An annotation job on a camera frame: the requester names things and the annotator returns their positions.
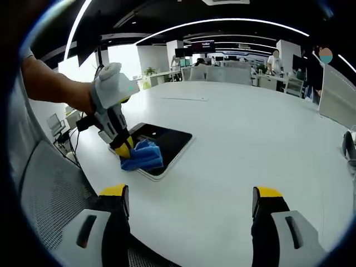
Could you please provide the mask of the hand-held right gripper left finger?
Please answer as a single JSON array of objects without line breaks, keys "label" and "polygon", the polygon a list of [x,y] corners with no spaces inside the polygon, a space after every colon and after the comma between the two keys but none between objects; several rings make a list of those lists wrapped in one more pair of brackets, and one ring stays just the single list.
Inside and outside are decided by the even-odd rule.
[{"label": "hand-held right gripper left finger", "polygon": [[128,186],[105,188],[65,226],[57,258],[64,266],[128,266],[129,215]]}]

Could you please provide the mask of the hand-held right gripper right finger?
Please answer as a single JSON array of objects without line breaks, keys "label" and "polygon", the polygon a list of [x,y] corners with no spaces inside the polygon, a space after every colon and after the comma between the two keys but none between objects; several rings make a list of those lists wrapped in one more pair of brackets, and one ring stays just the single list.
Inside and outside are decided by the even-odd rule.
[{"label": "hand-held right gripper right finger", "polygon": [[252,266],[318,266],[326,256],[317,230],[276,189],[253,188],[252,220]]}]

